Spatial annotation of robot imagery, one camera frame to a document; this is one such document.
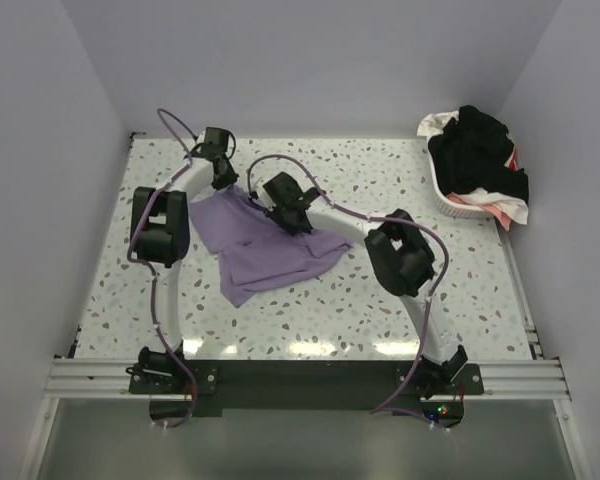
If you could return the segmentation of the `purple t shirt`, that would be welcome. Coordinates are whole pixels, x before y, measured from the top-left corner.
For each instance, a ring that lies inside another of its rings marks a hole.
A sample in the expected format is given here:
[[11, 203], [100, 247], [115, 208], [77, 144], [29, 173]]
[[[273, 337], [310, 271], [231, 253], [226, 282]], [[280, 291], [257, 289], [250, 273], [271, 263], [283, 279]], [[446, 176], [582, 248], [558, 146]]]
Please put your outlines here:
[[353, 246], [329, 231], [286, 233], [238, 187], [190, 203], [189, 216], [208, 252], [218, 257], [221, 293], [235, 307], [257, 293], [328, 272]]

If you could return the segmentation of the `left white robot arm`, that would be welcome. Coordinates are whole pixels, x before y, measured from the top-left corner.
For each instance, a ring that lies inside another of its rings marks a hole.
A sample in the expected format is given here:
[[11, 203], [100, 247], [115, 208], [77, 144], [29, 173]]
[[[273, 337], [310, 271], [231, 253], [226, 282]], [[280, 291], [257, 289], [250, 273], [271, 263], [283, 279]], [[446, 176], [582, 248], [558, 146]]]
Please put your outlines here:
[[226, 129], [208, 127], [184, 150], [183, 165], [163, 185], [138, 187], [132, 197], [127, 260], [149, 269], [151, 323], [164, 351], [142, 349], [130, 374], [136, 382], [194, 397], [198, 380], [185, 363], [178, 313], [168, 305], [169, 296], [178, 291], [179, 269], [190, 248], [189, 199], [207, 187], [218, 191], [237, 182], [231, 165], [236, 139]]

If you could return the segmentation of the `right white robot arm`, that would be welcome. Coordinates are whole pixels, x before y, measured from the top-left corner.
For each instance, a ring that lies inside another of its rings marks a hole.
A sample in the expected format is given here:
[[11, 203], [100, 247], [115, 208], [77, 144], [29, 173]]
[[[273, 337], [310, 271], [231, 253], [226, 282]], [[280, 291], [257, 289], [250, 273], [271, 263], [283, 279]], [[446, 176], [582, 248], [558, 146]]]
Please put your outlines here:
[[449, 251], [435, 232], [401, 209], [388, 216], [349, 210], [317, 187], [302, 190], [287, 173], [266, 182], [259, 198], [266, 216], [289, 234], [335, 232], [366, 249], [376, 280], [402, 302], [419, 338], [415, 360], [398, 393], [410, 387], [429, 399], [460, 382], [468, 356], [452, 331], [451, 316], [434, 303], [450, 264]]

